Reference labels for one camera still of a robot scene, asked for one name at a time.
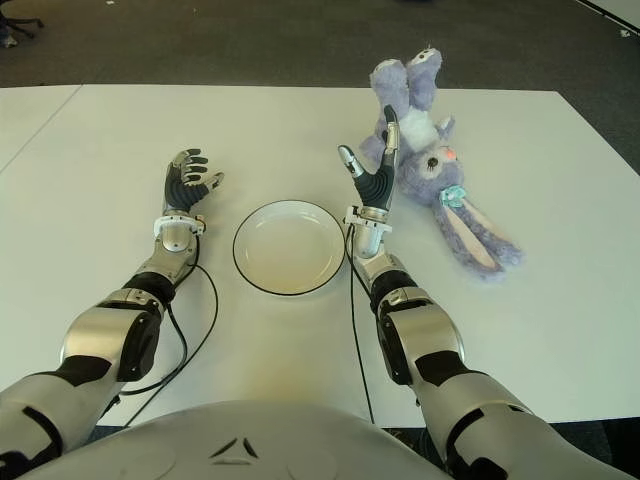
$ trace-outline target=blue bow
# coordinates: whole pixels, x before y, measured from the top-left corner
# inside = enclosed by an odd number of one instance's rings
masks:
[[[461,185],[451,185],[440,192],[440,203],[443,207],[461,207],[466,195]]]

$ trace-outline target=bunny eye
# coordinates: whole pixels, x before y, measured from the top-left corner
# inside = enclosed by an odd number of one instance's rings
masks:
[[[429,160],[427,160],[427,169],[428,170],[433,170],[437,166],[438,166],[438,159],[437,158],[431,157]]]

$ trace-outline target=stuffed bunny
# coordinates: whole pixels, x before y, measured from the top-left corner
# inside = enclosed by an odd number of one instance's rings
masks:
[[[434,124],[429,110],[436,93],[435,78],[442,64],[438,50],[421,51],[406,67],[385,60],[370,76],[381,111],[391,105],[400,125],[397,182],[418,203],[431,207],[447,243],[458,260],[483,279],[499,278],[503,265],[518,264],[522,252],[465,198],[462,166],[448,139],[452,117]],[[360,145],[373,162],[384,149],[384,118]]]

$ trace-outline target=white table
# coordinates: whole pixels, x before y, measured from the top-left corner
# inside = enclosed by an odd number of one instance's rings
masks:
[[[590,0],[590,2],[636,28],[640,27],[639,0]]]
[[[0,88],[0,172],[79,88]]]
[[[457,322],[471,368],[493,374],[548,421],[640,415],[640,181],[553,92],[442,90],[475,203],[528,257],[500,285],[472,278],[431,214],[398,194],[387,244]],[[309,400],[363,417],[348,271],[297,298],[260,292],[233,265],[233,234],[254,208],[299,198],[342,218],[357,202],[335,152],[373,127],[368,89],[84,86],[0,175],[0,385],[55,368],[66,326],[118,288],[151,251],[166,163],[201,147],[226,173],[198,210],[202,264],[219,323],[194,362],[139,420],[240,398]],[[175,302],[190,345],[213,306],[197,275]],[[418,426],[386,374],[374,320],[357,323],[376,422]],[[153,378],[179,358],[168,324]],[[143,398],[102,420],[122,424]]]

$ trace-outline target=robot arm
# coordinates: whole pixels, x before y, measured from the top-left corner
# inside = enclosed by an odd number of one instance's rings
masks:
[[[200,150],[178,154],[165,180],[151,257],[69,328],[62,364],[0,392],[0,479],[15,478],[86,440],[127,382],[153,366],[164,310],[197,255],[204,220],[191,207],[220,184]]]
[[[382,173],[365,172],[348,147],[338,147],[363,201],[345,219],[355,229],[352,261],[371,299],[389,376],[415,393],[448,472],[466,480],[631,478],[574,448],[491,376],[467,368],[451,318],[385,252],[397,151],[395,114],[387,107],[385,115]],[[365,188],[383,177],[384,188]]]

